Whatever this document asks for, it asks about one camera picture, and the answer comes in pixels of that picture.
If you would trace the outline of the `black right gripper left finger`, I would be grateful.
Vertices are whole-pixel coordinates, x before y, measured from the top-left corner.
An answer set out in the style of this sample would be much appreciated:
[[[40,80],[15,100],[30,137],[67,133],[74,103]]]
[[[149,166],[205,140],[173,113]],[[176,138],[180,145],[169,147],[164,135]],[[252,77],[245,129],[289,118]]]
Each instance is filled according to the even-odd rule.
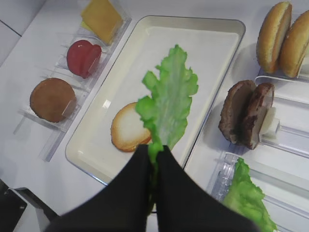
[[[151,163],[140,145],[102,191],[54,219],[47,232],[144,232],[149,210]]]

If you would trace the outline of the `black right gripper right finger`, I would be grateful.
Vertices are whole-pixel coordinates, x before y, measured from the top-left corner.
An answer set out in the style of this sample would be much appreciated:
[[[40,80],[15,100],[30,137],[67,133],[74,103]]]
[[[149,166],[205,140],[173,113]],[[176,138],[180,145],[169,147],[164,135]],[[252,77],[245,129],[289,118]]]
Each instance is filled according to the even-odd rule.
[[[157,221],[161,232],[257,232],[251,220],[211,197],[182,169],[170,149],[157,154]]]

